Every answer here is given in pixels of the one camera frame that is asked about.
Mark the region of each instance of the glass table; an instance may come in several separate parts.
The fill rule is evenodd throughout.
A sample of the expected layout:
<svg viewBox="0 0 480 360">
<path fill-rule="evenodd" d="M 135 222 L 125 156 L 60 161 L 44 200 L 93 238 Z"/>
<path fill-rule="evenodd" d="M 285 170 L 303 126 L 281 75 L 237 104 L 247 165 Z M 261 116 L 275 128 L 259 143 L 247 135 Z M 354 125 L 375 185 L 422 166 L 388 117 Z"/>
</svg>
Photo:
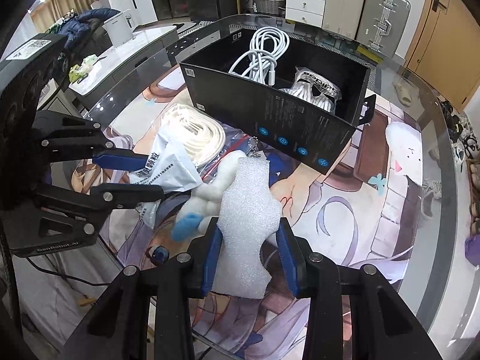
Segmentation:
<svg viewBox="0 0 480 360">
<path fill-rule="evenodd" d="M 438 100 L 414 73 L 390 60 L 372 61 L 358 52 L 356 42 L 334 38 L 319 28 L 289 24 L 277 17 L 236 15 L 190 32 L 157 52 L 106 93 L 86 117 L 101 123 L 117 147 L 148 154 L 155 121 L 181 88 L 158 95 L 151 86 L 145 88 L 145 82 L 158 83 L 186 57 L 238 29 L 263 26 L 279 27 L 293 38 L 328 48 L 371 69 L 368 89 L 379 95 L 375 117 L 355 132 L 330 174 L 312 173 L 261 142 L 255 150 L 270 161 L 270 189 L 277 199 L 287 202 L 283 212 L 294 233 L 336 263 L 375 264 L 428 331 L 442 302 L 454 256 L 457 184 Z M 387 143 L 386 130 L 395 133 L 400 125 L 421 141 L 421 153 L 417 153 L 421 165 L 410 167 L 401 148 Z M 103 176 L 103 181 L 128 182 L 123 173 L 104 171 Z M 441 199 L 434 196 L 434 181 L 441 182 Z M 175 243 L 168 237 L 186 198 L 177 200 L 165 207 L 161 218 L 157 211 L 154 229 L 146 229 L 134 212 L 111 217 L 102 229 L 102 239 L 123 265 L 134 263 L 142 269 L 151 266 L 145 251 L 152 244 L 164 245 L 170 256 L 185 251 L 188 242 Z M 130 227 L 117 234 L 116 226 L 128 221 Z M 296 300 L 287 290 L 275 246 L 266 242 L 261 259 L 273 278 L 264 299 L 210 293 L 192 301 L 194 334 L 233 358 L 300 359 L 309 300 Z M 346 297 L 345 359 L 351 359 L 349 311 Z"/>
</svg>

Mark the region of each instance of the silver suitcase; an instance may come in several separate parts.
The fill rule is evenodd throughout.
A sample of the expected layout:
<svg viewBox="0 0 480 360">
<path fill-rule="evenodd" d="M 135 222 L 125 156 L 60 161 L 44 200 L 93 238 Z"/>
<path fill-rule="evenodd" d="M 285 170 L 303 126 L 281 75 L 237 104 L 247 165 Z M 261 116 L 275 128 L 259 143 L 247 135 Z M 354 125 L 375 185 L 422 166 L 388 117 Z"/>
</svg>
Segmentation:
<svg viewBox="0 0 480 360">
<path fill-rule="evenodd" d="M 407 0 L 365 0 L 357 42 L 392 58 L 410 13 Z"/>
<path fill-rule="evenodd" d="M 323 13 L 324 30 L 354 39 L 359 27 L 365 0 L 326 0 Z"/>
</svg>

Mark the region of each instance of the beige curtain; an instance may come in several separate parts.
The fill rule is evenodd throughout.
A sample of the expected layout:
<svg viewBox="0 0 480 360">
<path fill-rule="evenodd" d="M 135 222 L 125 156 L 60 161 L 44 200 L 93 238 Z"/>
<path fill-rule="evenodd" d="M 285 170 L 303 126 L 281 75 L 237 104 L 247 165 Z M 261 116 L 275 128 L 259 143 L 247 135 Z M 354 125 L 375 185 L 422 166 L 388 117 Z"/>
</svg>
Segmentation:
<svg viewBox="0 0 480 360">
<path fill-rule="evenodd" d="M 45 32 L 60 17 L 73 9 L 76 13 L 91 9 L 90 4 L 97 0 L 46 0 L 30 14 L 36 29 Z"/>
</svg>

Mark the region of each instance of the black box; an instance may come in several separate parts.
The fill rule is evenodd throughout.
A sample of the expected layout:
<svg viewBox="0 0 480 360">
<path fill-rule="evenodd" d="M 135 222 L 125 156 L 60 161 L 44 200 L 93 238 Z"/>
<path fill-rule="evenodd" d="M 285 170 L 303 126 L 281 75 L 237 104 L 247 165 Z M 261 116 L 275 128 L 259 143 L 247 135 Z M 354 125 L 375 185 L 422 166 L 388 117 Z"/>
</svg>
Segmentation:
<svg viewBox="0 0 480 360">
<path fill-rule="evenodd" d="M 370 122 L 375 98 L 365 99 L 370 69 L 341 54 L 297 39 L 277 61 L 275 85 L 227 73 L 248 51 L 254 30 L 242 29 L 217 40 L 180 63 L 195 107 L 213 118 L 326 174 L 358 125 Z M 272 50 L 267 44 L 266 50 Z M 248 67 L 245 58 L 235 71 Z M 296 67 L 309 68 L 340 88 L 335 115 L 279 91 L 290 88 Z M 360 119 L 367 102 L 365 116 Z"/>
</svg>

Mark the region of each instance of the white cable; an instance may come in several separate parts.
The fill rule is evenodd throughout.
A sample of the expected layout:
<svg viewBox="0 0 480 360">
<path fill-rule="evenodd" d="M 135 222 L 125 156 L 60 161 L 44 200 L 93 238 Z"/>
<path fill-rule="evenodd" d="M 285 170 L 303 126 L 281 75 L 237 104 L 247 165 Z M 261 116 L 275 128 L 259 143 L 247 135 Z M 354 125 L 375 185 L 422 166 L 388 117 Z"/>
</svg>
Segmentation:
<svg viewBox="0 0 480 360">
<path fill-rule="evenodd" d="M 225 145 L 225 131 L 220 124 L 186 105 L 174 105 L 162 114 L 160 127 L 169 129 L 183 143 L 188 156 L 198 168 L 212 161 Z"/>
<path fill-rule="evenodd" d="M 272 51 L 265 50 L 263 44 L 265 40 L 271 39 L 274 47 Z M 250 50 L 244 52 L 238 58 L 229 70 L 229 73 L 234 73 L 237 65 L 246 57 L 250 58 L 250 65 L 241 74 L 256 81 L 257 83 L 265 84 L 265 78 L 268 74 L 268 85 L 275 84 L 275 67 L 277 66 L 277 59 L 279 59 L 290 45 L 289 36 L 277 27 L 262 27 L 257 30 L 250 40 Z"/>
</svg>

